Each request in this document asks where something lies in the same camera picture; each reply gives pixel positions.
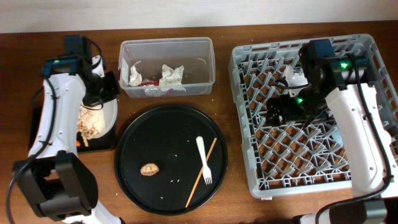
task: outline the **white wall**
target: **white wall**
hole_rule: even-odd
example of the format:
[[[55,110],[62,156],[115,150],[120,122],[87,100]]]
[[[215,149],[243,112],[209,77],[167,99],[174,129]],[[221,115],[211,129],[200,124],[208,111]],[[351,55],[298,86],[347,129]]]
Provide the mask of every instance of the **white wall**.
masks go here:
[[[0,0],[0,32],[398,19],[397,0]]]

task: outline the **orange stick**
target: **orange stick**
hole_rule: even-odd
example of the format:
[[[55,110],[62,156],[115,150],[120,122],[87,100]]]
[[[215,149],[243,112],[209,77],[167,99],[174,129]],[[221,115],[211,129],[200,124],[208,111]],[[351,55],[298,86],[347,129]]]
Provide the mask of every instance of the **orange stick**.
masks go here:
[[[213,148],[214,148],[214,145],[216,144],[216,141],[217,141],[217,138],[214,138],[214,141],[213,141],[213,143],[211,144],[209,153],[208,153],[207,156],[206,156],[206,161],[209,159],[210,154],[211,154],[211,152],[212,152],[212,150],[213,150]],[[199,180],[200,180],[200,177],[201,177],[201,173],[202,173],[202,172],[203,172],[203,166],[202,166],[201,169],[200,169],[200,172],[199,172],[197,181],[196,181],[195,184],[193,185],[193,188],[192,188],[192,191],[191,191],[191,195],[189,195],[189,198],[188,198],[187,204],[185,205],[185,208],[188,208],[188,205],[189,205],[189,203],[191,202],[193,193],[195,192],[195,189],[197,188],[197,185],[198,185],[198,183],[199,183]]]

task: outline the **wooden table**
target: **wooden table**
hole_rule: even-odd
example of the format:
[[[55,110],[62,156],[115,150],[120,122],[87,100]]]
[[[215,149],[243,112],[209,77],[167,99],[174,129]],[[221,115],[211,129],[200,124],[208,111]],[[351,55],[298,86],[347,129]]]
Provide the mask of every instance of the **wooden table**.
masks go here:
[[[398,22],[349,22],[324,24],[286,24],[184,29],[99,30],[0,34],[0,222],[6,222],[4,201],[14,161],[27,157],[30,133],[30,98],[42,85],[40,69],[44,61],[63,52],[63,36],[83,34],[103,50],[108,69],[118,70],[120,44],[124,40],[172,37],[210,37],[216,57],[216,82],[210,95],[133,100],[125,92],[119,96],[118,134],[128,121],[146,108],[166,103],[186,103],[211,116],[228,144],[228,170],[215,196],[204,206],[185,215],[163,217],[135,206],[119,187],[113,169],[114,151],[81,154],[80,159],[94,173],[99,199],[126,223],[280,223],[295,215],[314,213],[322,206],[351,197],[350,190],[296,195],[261,201],[248,190],[241,150],[241,131],[229,85],[228,62],[233,47],[284,40],[371,34],[381,52],[392,81],[398,85]],[[18,187],[12,194],[12,212],[17,223],[51,223],[39,219],[28,206]]]

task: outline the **gray plastic bin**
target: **gray plastic bin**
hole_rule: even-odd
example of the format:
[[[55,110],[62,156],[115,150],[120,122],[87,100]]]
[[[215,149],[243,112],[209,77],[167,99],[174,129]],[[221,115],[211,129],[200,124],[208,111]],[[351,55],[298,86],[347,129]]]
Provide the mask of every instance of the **gray plastic bin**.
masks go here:
[[[374,39],[368,34],[327,37],[337,56],[365,55],[375,71],[377,103],[384,129],[392,135],[398,161],[397,94]],[[228,66],[238,109],[249,191],[255,198],[285,196],[351,187],[349,164],[334,122],[280,127],[265,125],[266,101],[287,94],[274,80],[286,65],[301,70],[298,51],[311,39],[235,47]]]
[[[154,81],[162,78],[163,64],[172,69],[184,66],[182,87],[186,91],[174,90],[171,85],[167,86],[171,88],[168,91],[157,86],[129,86],[121,78],[120,87],[130,98],[209,94],[215,82],[213,43],[208,37],[124,41],[120,48],[119,71],[125,69],[123,60],[128,65],[128,76],[130,67],[135,65],[142,79]]]

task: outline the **fork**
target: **fork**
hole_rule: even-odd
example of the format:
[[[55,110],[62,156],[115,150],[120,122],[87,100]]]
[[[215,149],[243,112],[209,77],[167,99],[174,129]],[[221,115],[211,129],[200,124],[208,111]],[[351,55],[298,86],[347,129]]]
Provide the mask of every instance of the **fork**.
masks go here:
[[[201,163],[203,164],[203,178],[206,184],[211,184],[211,171],[210,168],[207,166],[206,162],[206,152],[205,152],[205,143],[203,142],[203,138],[201,136],[197,137],[197,145],[199,149],[199,154],[201,158]]]

